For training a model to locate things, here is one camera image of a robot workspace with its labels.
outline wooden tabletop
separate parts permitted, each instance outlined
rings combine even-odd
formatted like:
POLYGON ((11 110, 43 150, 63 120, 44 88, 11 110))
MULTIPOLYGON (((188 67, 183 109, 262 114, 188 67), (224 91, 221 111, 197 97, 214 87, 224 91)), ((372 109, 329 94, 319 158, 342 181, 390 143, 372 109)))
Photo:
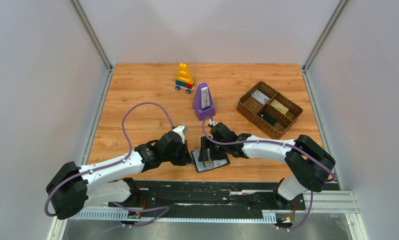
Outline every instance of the wooden tabletop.
MULTIPOLYGON (((178 63, 172 64, 117 64, 106 96, 105 105, 96 130, 88 164, 115 158, 129 150, 122 133, 122 118, 134 105, 156 102, 170 114, 174 125, 187 125, 189 151, 201 147, 201 122, 196 118, 192 101, 194 93, 175 90, 178 63)), ((300 134, 313 138, 322 145, 316 119, 298 64, 214 64, 191 63, 189 70, 195 84, 206 82, 216 109, 214 120, 223 122, 236 134, 249 133, 268 138, 261 130, 237 112, 238 100, 252 86, 264 81, 285 97, 298 104, 303 113, 281 139, 296 139, 300 134)), ((142 105, 127 118, 125 129, 136 147, 159 139, 171 130, 161 109, 142 105)), ((259 181, 278 182, 291 175, 282 163, 267 159, 229 157, 231 164, 198 173, 193 164, 173 166, 162 163, 159 168, 136 175, 142 180, 196 181, 259 181)))

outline robotic arm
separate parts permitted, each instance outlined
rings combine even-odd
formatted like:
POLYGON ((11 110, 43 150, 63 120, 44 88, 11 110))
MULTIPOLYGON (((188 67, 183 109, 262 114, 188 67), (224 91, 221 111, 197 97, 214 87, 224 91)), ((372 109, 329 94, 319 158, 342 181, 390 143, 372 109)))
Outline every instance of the robotic arm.
POLYGON ((297 195, 310 190, 321 192, 328 180, 329 173, 321 166, 317 165, 308 158, 304 159, 297 150, 301 149, 330 171, 335 166, 334 158, 321 148, 309 136, 300 135, 292 140, 273 140, 260 138, 248 133, 236 135, 223 123, 209 122, 212 139, 221 143, 243 142, 231 145, 216 145, 217 148, 225 151, 236 158, 264 158, 286 163, 292 175, 283 178, 277 185, 275 202, 279 207, 290 203, 297 195), (277 144, 266 144, 265 141, 271 141, 277 144))
POLYGON ((57 218, 70 218, 89 206, 128 200, 136 191, 136 186, 124 180, 115 181, 123 176, 158 168, 163 162, 176 166, 190 164, 192 159, 185 141, 187 131, 186 126, 178 126, 165 133, 160 140, 135 147, 127 159, 126 153, 91 165, 76 166, 74 161, 64 164, 46 187, 49 195, 69 177, 88 173, 70 180, 52 196, 51 203, 57 218))

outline wicker basket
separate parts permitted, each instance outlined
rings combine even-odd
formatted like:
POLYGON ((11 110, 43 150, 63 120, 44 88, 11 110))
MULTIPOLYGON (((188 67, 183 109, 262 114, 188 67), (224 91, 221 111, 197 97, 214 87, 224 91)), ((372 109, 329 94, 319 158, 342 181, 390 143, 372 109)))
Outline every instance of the wicker basket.
POLYGON ((303 112, 303 109, 300 106, 293 103, 262 81, 254 85, 244 96, 239 99, 236 110, 272 139, 280 139, 297 121, 298 117, 303 112), (268 96, 270 100, 264 105, 261 104, 251 96, 255 90, 259 90, 268 96), (274 100, 277 100, 279 103, 288 108, 286 115, 283 115, 281 112, 276 110, 276 108, 270 105, 270 103, 274 100), (263 112, 275 118, 277 123, 272 126, 264 121, 260 117, 260 114, 263 112))

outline gray wall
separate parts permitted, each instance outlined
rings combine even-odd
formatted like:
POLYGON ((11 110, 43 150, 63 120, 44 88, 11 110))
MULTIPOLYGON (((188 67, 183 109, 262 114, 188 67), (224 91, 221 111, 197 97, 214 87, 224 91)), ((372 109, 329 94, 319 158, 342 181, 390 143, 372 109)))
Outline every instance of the gray wall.
POLYGON ((40 240, 45 187, 80 162, 106 70, 67 0, 0 0, 0 240, 40 240))
POLYGON ((352 0, 309 71, 372 240, 399 240, 399 0, 352 0))
POLYGON ((339 0, 80 0, 112 63, 305 63, 339 0))

